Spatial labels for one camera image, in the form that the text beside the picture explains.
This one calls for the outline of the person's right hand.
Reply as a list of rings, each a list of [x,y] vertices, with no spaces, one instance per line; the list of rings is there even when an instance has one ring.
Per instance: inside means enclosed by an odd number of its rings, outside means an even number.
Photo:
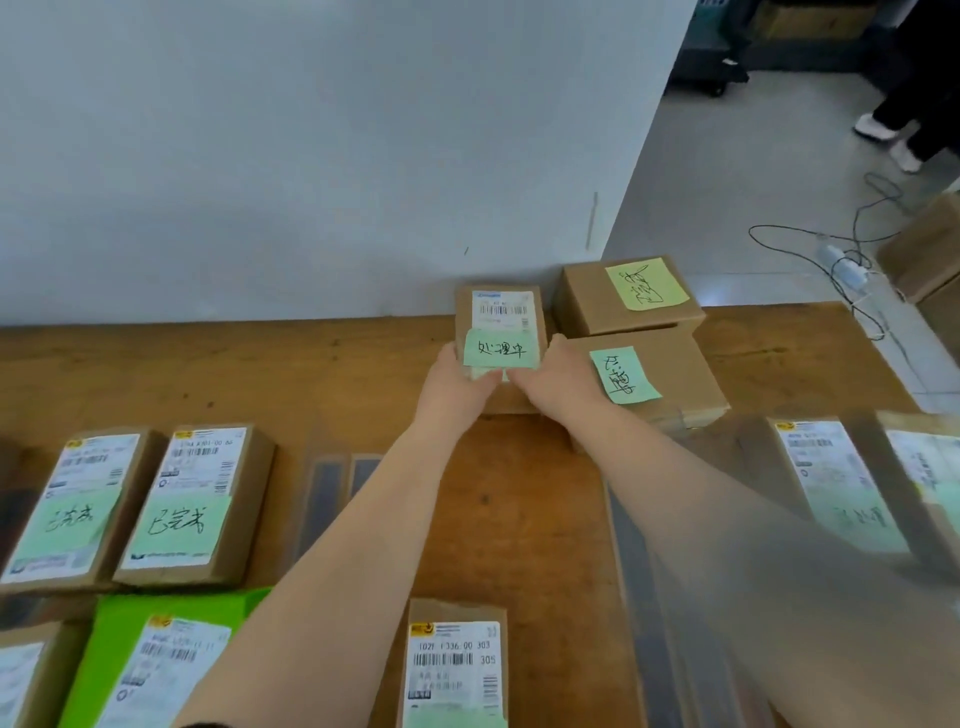
[[[564,334],[553,335],[536,369],[542,371],[540,392],[526,398],[573,438],[600,427],[617,413],[595,380],[590,358]]]

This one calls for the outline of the person's left hand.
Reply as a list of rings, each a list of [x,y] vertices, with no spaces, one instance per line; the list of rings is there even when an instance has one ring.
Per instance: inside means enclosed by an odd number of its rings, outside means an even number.
[[[455,343],[448,342],[427,373],[414,411],[414,426],[457,441],[479,418],[491,395],[472,394]]]

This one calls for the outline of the small labelled cardboard box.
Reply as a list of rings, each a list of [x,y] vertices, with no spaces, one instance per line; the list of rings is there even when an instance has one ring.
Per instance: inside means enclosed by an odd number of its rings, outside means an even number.
[[[465,371],[462,354],[469,329],[529,330],[537,336],[540,360],[546,353],[547,325],[542,293],[537,285],[470,284],[455,294],[455,348]],[[502,371],[502,383],[510,383]]]

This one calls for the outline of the person's right forearm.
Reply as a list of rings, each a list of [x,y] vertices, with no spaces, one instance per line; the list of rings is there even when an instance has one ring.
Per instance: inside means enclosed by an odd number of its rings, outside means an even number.
[[[960,620],[603,398],[546,405],[793,728],[960,728]]]

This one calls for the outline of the person's left forearm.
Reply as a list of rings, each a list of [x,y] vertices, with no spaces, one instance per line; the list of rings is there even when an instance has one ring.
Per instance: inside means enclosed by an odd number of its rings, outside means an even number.
[[[475,417],[417,415],[171,728],[366,728],[446,467]]]

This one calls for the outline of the green sticky note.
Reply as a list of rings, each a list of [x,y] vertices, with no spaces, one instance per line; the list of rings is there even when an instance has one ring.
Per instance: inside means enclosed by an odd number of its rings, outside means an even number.
[[[605,270],[627,310],[672,308],[690,300],[687,289],[663,257],[618,263]]]
[[[465,334],[462,364],[476,369],[536,369],[541,362],[537,334],[529,329],[472,327]]]
[[[606,395],[618,406],[638,405],[663,397],[648,379],[633,346],[593,349],[589,358]]]

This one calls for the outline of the plain cardboard box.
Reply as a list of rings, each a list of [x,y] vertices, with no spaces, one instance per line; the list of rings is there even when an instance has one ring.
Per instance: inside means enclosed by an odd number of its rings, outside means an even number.
[[[658,258],[668,261],[672,272],[689,294],[689,301],[649,311],[631,311],[624,306],[605,268],[649,258],[568,264],[560,270],[552,303],[558,330],[569,338],[583,338],[669,329],[692,333],[698,329],[706,319],[705,311],[673,260],[667,255]]]
[[[639,404],[614,404],[671,436],[683,436],[686,431],[704,428],[729,411],[726,396],[699,346],[686,331],[678,328],[633,331],[569,341],[588,356],[594,377],[606,396],[590,351],[634,347],[648,380],[662,398]]]

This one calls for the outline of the clear sleeve with dark strip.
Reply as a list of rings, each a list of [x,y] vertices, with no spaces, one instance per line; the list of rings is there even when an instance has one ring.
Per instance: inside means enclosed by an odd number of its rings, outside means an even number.
[[[346,478],[346,501],[352,501],[370,480],[382,460],[381,454],[354,453],[350,456]]]
[[[777,728],[755,683],[604,481],[646,728]]]
[[[294,556],[303,557],[339,515],[346,492],[350,458],[345,453],[324,453],[306,472]]]

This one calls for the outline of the white power adapter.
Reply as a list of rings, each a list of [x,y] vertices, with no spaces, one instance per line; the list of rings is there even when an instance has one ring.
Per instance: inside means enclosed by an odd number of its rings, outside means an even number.
[[[870,284],[870,269],[857,251],[846,252],[834,243],[822,241],[817,249],[816,261],[835,283],[853,293],[866,293]]]

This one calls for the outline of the black wheeled cart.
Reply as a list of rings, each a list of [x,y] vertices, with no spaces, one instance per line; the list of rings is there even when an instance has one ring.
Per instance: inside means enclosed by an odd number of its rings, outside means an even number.
[[[747,26],[760,0],[696,0],[693,15],[667,80],[667,90],[723,96],[732,84],[747,84],[741,57],[750,45]]]

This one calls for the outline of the large cardboard box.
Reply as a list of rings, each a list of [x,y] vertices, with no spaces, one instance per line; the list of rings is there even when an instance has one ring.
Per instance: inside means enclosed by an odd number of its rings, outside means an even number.
[[[875,258],[900,297],[914,305],[960,276],[960,191],[931,200]]]
[[[960,273],[924,297],[917,309],[960,367]]]

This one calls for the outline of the green plastic mailer bag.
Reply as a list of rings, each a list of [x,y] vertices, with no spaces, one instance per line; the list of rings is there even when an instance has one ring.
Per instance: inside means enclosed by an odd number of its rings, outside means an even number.
[[[173,728],[186,700],[269,593],[102,598],[57,728]]]

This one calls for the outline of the distant cardboard box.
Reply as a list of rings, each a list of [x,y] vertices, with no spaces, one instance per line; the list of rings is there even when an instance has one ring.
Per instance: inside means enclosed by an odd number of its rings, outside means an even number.
[[[860,38],[879,9],[877,0],[761,0],[750,33],[764,41],[835,41]]]

